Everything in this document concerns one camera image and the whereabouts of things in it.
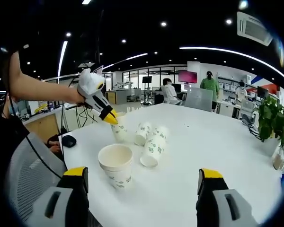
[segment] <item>chair backrest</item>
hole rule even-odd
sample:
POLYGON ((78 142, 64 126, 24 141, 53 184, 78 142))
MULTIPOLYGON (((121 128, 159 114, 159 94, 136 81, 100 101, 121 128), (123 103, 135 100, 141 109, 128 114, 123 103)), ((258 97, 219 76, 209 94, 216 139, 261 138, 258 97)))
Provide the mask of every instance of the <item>chair backrest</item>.
POLYGON ((241 103, 241 110, 246 111, 246 112, 253 112, 255 108, 255 104, 251 101, 248 101, 246 99, 242 100, 241 103))
POLYGON ((191 87, 187 91, 185 105, 199 110, 212 111, 213 91, 191 87))
MULTIPOLYGON (((66 171, 64 163, 34 133, 30 133, 28 138, 44 162, 62 177, 66 171)), ((15 212, 26 222, 33 212, 33 203, 49 187, 56 186, 59 180, 24 139, 10 160, 4 191, 15 212)))

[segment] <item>green leaves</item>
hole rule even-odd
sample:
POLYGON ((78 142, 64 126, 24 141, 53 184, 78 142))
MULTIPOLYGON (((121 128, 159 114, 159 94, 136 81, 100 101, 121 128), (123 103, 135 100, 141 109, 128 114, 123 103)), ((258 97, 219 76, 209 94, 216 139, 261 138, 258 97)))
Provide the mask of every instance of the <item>green leaves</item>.
POLYGON ((281 146, 284 145, 284 107, 277 101, 268 97, 255 109, 259 112, 259 135, 262 140, 268 139, 275 133, 279 138, 281 146))

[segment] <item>computer mouse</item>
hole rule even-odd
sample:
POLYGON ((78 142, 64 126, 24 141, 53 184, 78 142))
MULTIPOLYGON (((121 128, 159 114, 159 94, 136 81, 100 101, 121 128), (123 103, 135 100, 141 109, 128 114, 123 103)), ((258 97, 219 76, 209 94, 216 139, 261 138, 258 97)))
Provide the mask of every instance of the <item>computer mouse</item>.
POLYGON ((72 136, 70 135, 67 135, 67 136, 63 136, 62 137, 62 145, 63 146, 66 146, 68 148, 71 148, 73 146, 75 146, 77 143, 76 139, 73 138, 72 136))

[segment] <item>black ceiling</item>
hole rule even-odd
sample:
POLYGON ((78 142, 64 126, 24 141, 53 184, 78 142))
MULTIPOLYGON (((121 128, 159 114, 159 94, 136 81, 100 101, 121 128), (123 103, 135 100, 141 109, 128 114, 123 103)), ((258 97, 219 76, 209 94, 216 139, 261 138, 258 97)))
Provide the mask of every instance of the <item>black ceiling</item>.
MULTIPOLYGON (((269 5, 249 1, 249 8, 243 12, 262 18, 284 44, 284 5, 279 2, 280 5, 269 5)), ((81 3, 82 0, 35 0, 21 8, 25 12, 21 24, 22 42, 29 44, 27 49, 20 50, 24 73, 42 79, 57 76, 62 43, 67 40, 61 75, 77 73, 77 67, 82 62, 107 66, 148 53, 147 56, 114 65, 107 71, 186 63, 196 57, 203 63, 246 70, 270 81, 275 78, 273 82, 284 87, 284 78, 279 74, 246 57, 179 49, 181 46, 205 46, 238 51, 257 57, 284 73, 274 42, 266 47, 237 35, 238 0, 193 1, 191 4, 182 4, 181 1, 168 4, 164 1, 92 0, 87 6, 81 3), (233 20, 230 26, 225 24, 228 18, 233 20), (162 21, 167 23, 166 27, 160 26, 162 21), (71 32, 71 37, 65 36, 67 32, 71 32)))

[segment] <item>paper cup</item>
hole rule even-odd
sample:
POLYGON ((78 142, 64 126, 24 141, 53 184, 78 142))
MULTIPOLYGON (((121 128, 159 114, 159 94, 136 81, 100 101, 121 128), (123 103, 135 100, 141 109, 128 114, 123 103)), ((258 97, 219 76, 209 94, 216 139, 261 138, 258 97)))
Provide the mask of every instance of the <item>paper cup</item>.
POLYGON ((155 167, 159 163, 161 155, 166 148, 166 138, 169 131, 166 127, 160 126, 155 128, 144 146, 144 153, 140 158, 142 165, 146 167, 155 167))
POLYGON ((151 124, 149 122, 140 123, 135 136, 135 144, 144 146, 150 132, 151 124))
POLYGON ((112 124, 111 128, 114 133, 115 139, 117 142, 124 142, 126 138, 128 138, 127 129, 124 126, 124 115, 125 113, 118 113, 117 114, 118 124, 112 124))
POLYGON ((128 188, 132 181, 132 151, 124 145, 113 144, 104 147, 98 154, 101 168, 116 189, 128 188))

